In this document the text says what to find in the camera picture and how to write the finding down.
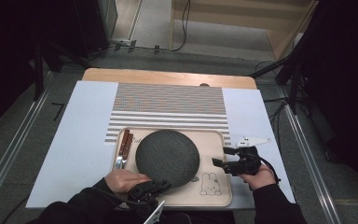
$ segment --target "black sleeve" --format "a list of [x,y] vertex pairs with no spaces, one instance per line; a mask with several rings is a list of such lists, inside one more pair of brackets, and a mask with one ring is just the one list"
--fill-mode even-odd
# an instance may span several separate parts
[[277,184],[254,191],[255,223],[307,223],[296,203],[287,201]]
[[120,200],[109,194],[113,192],[103,178],[93,188],[83,189],[68,203],[50,204],[38,219],[30,223],[104,223],[106,215],[121,204]]

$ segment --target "beige tray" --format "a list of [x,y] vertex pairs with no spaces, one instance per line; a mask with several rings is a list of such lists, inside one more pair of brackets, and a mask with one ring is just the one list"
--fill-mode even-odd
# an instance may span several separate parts
[[[125,169],[139,173],[135,154],[139,143],[150,133],[161,129],[128,128],[133,133],[132,144]],[[222,168],[212,164],[212,158],[225,160],[223,152],[224,140],[221,133],[205,130],[184,130],[175,131],[190,138],[200,153],[200,168],[192,181],[177,189],[170,189],[158,196],[160,202],[165,201],[167,206],[226,206],[231,202],[232,193],[230,179]],[[116,162],[118,147],[124,131],[117,137],[117,149],[114,163]]]

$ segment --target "cartoon drawing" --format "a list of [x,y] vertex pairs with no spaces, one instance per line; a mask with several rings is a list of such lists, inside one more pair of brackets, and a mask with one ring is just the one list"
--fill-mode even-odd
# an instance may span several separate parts
[[219,181],[215,173],[204,173],[202,175],[202,184],[200,195],[222,195],[220,191]]

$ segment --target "black round plate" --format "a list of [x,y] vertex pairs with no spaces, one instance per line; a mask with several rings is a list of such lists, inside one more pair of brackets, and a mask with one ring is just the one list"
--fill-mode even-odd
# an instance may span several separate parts
[[172,188],[188,183],[200,167],[196,145],[184,134],[160,130],[149,134],[139,144],[135,155],[141,174],[152,180],[168,180]]

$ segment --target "person's right hand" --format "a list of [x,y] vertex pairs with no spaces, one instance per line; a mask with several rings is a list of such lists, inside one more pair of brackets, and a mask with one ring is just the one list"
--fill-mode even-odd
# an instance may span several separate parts
[[238,175],[246,183],[249,184],[252,190],[256,190],[267,185],[276,184],[275,177],[272,171],[264,164],[258,168],[258,173],[256,175]]
[[104,179],[114,193],[129,192],[135,185],[151,180],[147,175],[135,174],[124,169],[113,170]]

